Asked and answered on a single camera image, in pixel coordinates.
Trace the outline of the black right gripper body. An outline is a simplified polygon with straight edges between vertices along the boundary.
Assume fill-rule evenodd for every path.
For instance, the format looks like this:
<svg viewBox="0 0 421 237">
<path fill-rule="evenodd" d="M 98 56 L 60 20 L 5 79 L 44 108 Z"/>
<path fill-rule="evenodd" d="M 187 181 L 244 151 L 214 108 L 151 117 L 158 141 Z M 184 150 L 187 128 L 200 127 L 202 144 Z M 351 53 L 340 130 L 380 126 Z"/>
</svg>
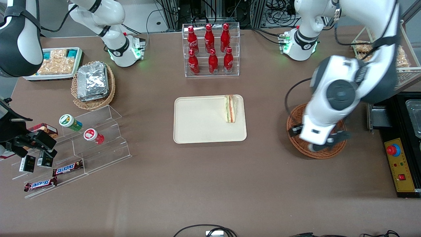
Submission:
<svg viewBox="0 0 421 237">
<path fill-rule="evenodd" d="M 13 111 L 9 102 L 11 98 L 1 99 L 1 120 L 0 120 L 0 135 L 1 135 L 1 150 L 11 150 L 7 147 L 7 143 L 13 144 L 16 137 L 26 137 L 29 133 L 27 131 L 26 122 L 32 121 L 31 118 L 26 118 Z"/>
</svg>

